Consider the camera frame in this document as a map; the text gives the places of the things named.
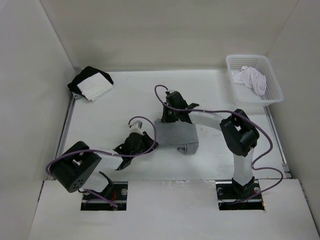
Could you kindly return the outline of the grey tank top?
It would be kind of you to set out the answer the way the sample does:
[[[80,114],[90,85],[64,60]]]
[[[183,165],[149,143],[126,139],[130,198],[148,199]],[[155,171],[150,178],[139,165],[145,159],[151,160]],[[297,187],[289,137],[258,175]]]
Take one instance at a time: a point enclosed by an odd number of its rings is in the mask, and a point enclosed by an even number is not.
[[[160,119],[154,122],[160,149],[176,149],[183,155],[195,155],[199,148],[199,139],[195,124],[176,121],[163,123]]]

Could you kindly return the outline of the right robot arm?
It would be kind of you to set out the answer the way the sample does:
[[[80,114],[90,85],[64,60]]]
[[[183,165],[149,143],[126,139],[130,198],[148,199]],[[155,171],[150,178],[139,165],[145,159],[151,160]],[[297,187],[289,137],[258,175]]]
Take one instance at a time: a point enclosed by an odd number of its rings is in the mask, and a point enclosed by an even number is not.
[[[198,104],[187,104],[178,91],[167,90],[165,94],[162,118],[157,122],[158,141],[167,146],[182,147],[183,153],[193,155],[198,146],[196,125],[221,131],[233,154],[231,190],[238,199],[248,195],[255,181],[251,163],[260,135],[252,124],[245,121],[245,112],[237,109],[234,114],[223,118],[217,113],[196,111]]]

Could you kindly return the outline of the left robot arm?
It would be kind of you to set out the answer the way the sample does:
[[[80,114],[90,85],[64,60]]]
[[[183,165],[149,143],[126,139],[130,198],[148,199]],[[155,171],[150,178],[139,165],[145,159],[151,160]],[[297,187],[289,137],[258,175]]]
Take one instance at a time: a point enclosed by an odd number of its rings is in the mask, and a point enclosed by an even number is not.
[[[48,164],[46,171],[58,180],[69,192],[87,189],[84,184],[102,161],[101,154],[110,157],[108,168],[121,171],[127,168],[133,158],[148,154],[158,147],[158,143],[147,132],[131,132],[112,152],[93,150],[83,142],[76,142],[62,156]]]

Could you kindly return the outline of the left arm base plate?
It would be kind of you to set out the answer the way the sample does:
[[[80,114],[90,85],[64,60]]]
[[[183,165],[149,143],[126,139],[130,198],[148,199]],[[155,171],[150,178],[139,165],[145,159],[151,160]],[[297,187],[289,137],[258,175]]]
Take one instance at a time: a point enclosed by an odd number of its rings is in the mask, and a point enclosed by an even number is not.
[[[115,201],[116,204],[126,204],[128,196],[128,182],[116,181],[109,183],[102,191],[92,191],[107,200]]]

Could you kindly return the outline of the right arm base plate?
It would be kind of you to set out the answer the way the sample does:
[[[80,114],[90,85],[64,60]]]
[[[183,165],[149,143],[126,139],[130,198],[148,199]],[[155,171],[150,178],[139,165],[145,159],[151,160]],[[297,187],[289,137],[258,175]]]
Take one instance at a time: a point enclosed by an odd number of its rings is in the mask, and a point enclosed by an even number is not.
[[[249,202],[248,198],[256,194],[256,190],[260,190],[258,183],[254,183],[246,193],[236,193],[231,183],[216,184],[217,198],[223,203]]]

